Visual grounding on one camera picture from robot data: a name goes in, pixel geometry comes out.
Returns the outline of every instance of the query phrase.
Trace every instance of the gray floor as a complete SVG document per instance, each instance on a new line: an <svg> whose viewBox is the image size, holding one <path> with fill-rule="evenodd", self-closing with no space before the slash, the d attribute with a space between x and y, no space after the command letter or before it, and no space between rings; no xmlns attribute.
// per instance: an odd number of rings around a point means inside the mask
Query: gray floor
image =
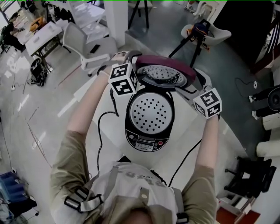
<svg viewBox="0 0 280 224"><path fill-rule="evenodd" d="M187 24L193 24L194 16L184 10L183 5L173 1L153 1L153 5L155 8L150 9L149 12L150 28L146 29L145 14L142 10L142 17L135 15L127 33L157 54L168 56L182 40L181 29ZM188 42L173 58L190 64L194 51L195 46ZM262 80L257 80L259 83L257 89L253 88L253 84L246 86L237 80L242 97L235 85L235 78L239 77L244 82L254 81L256 78L250 74L248 66L226 42L211 47L210 51L202 50L194 68L209 75L213 87L217 88L222 98L221 115L246 149L247 154L254 157L256 145L264 138L265 130L261 119L255 120L251 112L265 107L266 102L250 104L245 97L267 88L269 75L266 74Z"/></svg>

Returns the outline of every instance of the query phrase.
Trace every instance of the bag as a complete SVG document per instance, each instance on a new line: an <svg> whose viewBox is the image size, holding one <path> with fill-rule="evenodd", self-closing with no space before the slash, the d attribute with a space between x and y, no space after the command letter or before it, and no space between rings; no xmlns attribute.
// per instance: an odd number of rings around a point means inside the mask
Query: bag
<svg viewBox="0 0 280 224"><path fill-rule="evenodd" d="M35 59L30 67L31 71L31 79L29 84L36 84L40 87L44 86L46 83L46 79L48 76L47 69L42 64L42 60L40 58Z"/></svg>

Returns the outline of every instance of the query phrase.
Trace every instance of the white shoe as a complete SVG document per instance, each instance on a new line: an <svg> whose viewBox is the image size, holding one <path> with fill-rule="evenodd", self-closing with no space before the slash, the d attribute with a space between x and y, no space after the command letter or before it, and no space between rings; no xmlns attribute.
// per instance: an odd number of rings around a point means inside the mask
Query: white shoe
<svg viewBox="0 0 280 224"><path fill-rule="evenodd" d="M259 117L257 116L257 111L255 111L255 110L252 111L252 116L253 116L256 120L259 119Z"/></svg>
<svg viewBox="0 0 280 224"><path fill-rule="evenodd" d="M195 10L193 9L192 6L190 6L190 7L185 6L185 9L186 9L187 11L191 12L191 13L194 13L194 12L195 12Z"/></svg>
<svg viewBox="0 0 280 224"><path fill-rule="evenodd" d="M248 96L249 97L249 101L250 103L252 103L253 101L255 101L255 98L253 96Z"/></svg>

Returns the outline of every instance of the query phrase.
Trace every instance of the shoe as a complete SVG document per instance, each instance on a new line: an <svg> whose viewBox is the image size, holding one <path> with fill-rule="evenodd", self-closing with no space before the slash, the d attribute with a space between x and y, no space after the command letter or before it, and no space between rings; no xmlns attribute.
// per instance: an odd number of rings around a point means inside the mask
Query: shoe
<svg viewBox="0 0 280 224"><path fill-rule="evenodd" d="M23 53L25 49L26 49L26 46L23 45L23 48L21 49L21 53Z"/></svg>
<svg viewBox="0 0 280 224"><path fill-rule="evenodd" d="M191 13L194 13L194 12L195 12L195 10L193 9L192 6L190 6L190 7L185 6L185 9L186 9L187 11L191 12Z"/></svg>
<svg viewBox="0 0 280 224"><path fill-rule="evenodd" d="M255 101L255 97L253 97L253 96L248 96L248 97L249 97L250 103L252 103L253 101Z"/></svg>
<svg viewBox="0 0 280 224"><path fill-rule="evenodd" d="M252 111L252 116L253 116L256 120L259 119L259 117L257 116L257 111L255 111L255 110Z"/></svg>

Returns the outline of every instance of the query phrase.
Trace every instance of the control panel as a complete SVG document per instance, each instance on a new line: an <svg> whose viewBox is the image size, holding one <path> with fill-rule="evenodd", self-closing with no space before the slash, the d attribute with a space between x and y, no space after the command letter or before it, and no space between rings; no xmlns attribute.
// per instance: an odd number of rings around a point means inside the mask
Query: control panel
<svg viewBox="0 0 280 224"><path fill-rule="evenodd" d="M168 141L165 139L155 139L146 136L137 135L129 130L126 130L126 138L130 145L140 151L153 152L161 149Z"/></svg>

